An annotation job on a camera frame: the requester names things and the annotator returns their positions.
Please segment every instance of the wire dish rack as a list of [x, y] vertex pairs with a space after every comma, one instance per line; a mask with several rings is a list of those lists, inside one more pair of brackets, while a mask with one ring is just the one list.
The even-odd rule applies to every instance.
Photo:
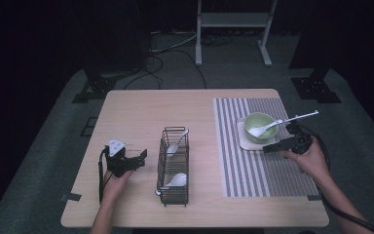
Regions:
[[[189, 183], [189, 139], [186, 134], [178, 143], [174, 154], [167, 154], [168, 148], [177, 143], [179, 137], [186, 129], [184, 127], [165, 127], [160, 140], [160, 155], [158, 162], [158, 178], [156, 194], [161, 202], [166, 205], [184, 205], [188, 203]], [[172, 186], [173, 179], [178, 174], [184, 174], [186, 183], [184, 186]]]

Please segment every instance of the wooden table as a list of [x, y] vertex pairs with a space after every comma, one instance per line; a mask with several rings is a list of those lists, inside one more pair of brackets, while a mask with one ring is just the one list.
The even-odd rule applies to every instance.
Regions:
[[[127, 144], [127, 157], [138, 156], [140, 151], [136, 150], [148, 149], [145, 167], [132, 174], [117, 203], [115, 226], [327, 225], [329, 220], [322, 202], [308, 201], [307, 197], [223, 197], [213, 99], [278, 97], [275, 90], [269, 89], [110, 92], [71, 191], [82, 197], [78, 202], [67, 202], [62, 225], [92, 226], [99, 208], [97, 162], [100, 151], [111, 138]], [[160, 138], [164, 127], [171, 126], [190, 130], [189, 203], [186, 207], [165, 207], [154, 193]]]

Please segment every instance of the green bowl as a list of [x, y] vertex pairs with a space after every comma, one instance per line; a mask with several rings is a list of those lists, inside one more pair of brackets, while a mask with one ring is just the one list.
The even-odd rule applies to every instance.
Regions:
[[278, 133], [278, 126], [274, 126], [268, 129], [260, 137], [253, 136], [251, 133], [248, 132], [248, 130], [252, 128], [266, 126], [274, 121], [275, 119], [272, 118], [272, 116], [268, 114], [261, 113], [261, 112], [251, 113], [247, 115], [244, 120], [245, 135], [250, 141], [254, 143], [258, 143], [258, 144], [267, 143], [272, 137], [274, 137]]

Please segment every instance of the gray striped mat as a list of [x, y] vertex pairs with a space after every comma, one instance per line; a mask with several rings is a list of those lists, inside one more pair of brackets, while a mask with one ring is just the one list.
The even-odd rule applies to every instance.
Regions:
[[[279, 98], [215, 98], [214, 116], [225, 197], [273, 197], [318, 195], [312, 179], [279, 153], [241, 148], [237, 120], [252, 112], [286, 119]], [[280, 125], [279, 139], [291, 137]]]

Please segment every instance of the white plate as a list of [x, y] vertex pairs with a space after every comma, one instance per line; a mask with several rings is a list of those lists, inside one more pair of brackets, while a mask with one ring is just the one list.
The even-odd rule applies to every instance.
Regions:
[[245, 118], [240, 118], [237, 120], [238, 135], [239, 135], [239, 142], [240, 142], [241, 148], [245, 150], [263, 150], [263, 146], [278, 142], [278, 135], [275, 135], [275, 137], [272, 137], [271, 139], [269, 139], [269, 141], [265, 144], [257, 144], [257, 143], [250, 141], [245, 136], [244, 119]]

